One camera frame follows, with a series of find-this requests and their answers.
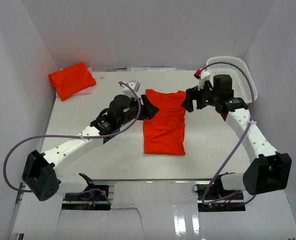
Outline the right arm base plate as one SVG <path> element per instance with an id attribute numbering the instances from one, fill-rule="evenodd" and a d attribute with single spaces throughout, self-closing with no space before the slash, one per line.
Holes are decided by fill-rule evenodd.
<path id="1" fill-rule="evenodd" d="M 205 197 L 205 203 L 202 202 L 202 196 L 206 190 L 207 185 L 195 184 L 192 191 L 197 194 L 198 211 L 201 213 L 215 213 L 215 212 L 244 212 L 246 211 L 244 205 L 244 196 L 242 192 L 236 193 L 233 196 L 233 191 L 218 192 L 214 187 L 211 187 Z"/>

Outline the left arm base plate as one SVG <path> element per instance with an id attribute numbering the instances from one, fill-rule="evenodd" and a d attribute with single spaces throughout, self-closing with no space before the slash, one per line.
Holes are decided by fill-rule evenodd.
<path id="1" fill-rule="evenodd" d="M 81 195 L 67 194 L 62 210 L 72 211 L 109 211 L 110 204 L 100 191 L 91 191 Z"/>

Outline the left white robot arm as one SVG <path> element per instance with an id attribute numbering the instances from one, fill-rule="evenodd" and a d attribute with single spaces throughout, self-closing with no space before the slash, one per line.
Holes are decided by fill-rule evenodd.
<path id="1" fill-rule="evenodd" d="M 93 195 L 90 178 L 83 173 L 62 176 L 63 169 L 88 151 L 108 142 L 132 120 L 150 120 L 158 111 L 146 95 L 142 95 L 140 100 L 117 95 L 76 138 L 43 153 L 31 152 L 23 172 L 24 182 L 40 201 L 48 200 L 57 192 L 76 193 L 81 199 L 89 199 Z"/>

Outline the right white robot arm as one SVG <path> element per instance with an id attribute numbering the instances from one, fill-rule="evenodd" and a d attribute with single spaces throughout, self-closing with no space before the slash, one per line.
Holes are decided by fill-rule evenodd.
<path id="1" fill-rule="evenodd" d="M 248 105 L 234 96 L 231 76 L 219 74 L 210 81 L 208 73 L 199 72 L 195 77 L 199 83 L 186 90 L 182 107 L 190 113 L 194 110 L 193 102 L 199 110 L 214 107 L 238 136 L 238 144 L 244 147 L 250 162 L 244 173 L 218 173 L 209 189 L 221 200 L 236 191 L 254 196 L 285 189 L 292 160 L 267 141 L 252 120 Z"/>

